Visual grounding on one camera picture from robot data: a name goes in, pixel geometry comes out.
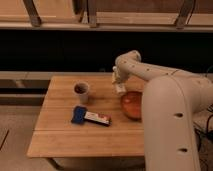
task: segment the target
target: wooden table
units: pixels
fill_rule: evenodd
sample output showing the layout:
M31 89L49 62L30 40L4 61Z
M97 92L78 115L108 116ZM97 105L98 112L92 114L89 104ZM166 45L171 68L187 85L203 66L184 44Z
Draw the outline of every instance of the wooden table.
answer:
M90 84L90 99L85 106L90 112L110 115L109 127L70 122L74 107L79 105L73 86L81 80ZM132 76L125 84L128 91L142 91L145 82ZM27 155L46 158L56 169L59 165L54 157L144 156L143 125L122 113L111 74L54 76Z

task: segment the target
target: table leg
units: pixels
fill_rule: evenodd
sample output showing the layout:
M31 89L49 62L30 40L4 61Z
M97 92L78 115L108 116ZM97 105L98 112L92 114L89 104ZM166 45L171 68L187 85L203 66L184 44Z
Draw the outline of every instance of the table leg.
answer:
M53 158L46 158L48 163L52 165L56 170L64 170Z

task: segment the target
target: floor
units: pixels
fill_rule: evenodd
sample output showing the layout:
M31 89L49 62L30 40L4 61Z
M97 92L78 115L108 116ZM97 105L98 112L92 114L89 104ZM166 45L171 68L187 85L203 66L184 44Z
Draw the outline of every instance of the floor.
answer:
M40 106L0 105L0 170L2 171L54 171L44 159L26 156ZM203 138L200 150L202 171L213 171L213 144ZM143 158L73 158L56 159L67 170L139 171Z

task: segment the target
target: cable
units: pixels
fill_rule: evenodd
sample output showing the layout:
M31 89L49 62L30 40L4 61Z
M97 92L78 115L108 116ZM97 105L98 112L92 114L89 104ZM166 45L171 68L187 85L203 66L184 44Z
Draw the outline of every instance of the cable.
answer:
M196 0L194 0L194 2L193 2L192 11L191 11L191 13L190 13L190 16L189 16L189 18L188 18L186 24L189 24L189 21L191 20L192 14L194 13L194 10L195 10L195 6L196 6Z
M211 71L213 69L213 65L211 65L210 67L207 68L206 73L205 73L205 77L208 77L208 73L209 71Z

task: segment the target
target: cup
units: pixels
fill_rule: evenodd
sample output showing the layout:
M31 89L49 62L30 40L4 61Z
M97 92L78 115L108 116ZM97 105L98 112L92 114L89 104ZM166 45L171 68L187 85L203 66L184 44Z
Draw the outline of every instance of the cup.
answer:
M85 104L89 100L89 84L87 82L79 82L74 86L74 92L79 98L80 103Z

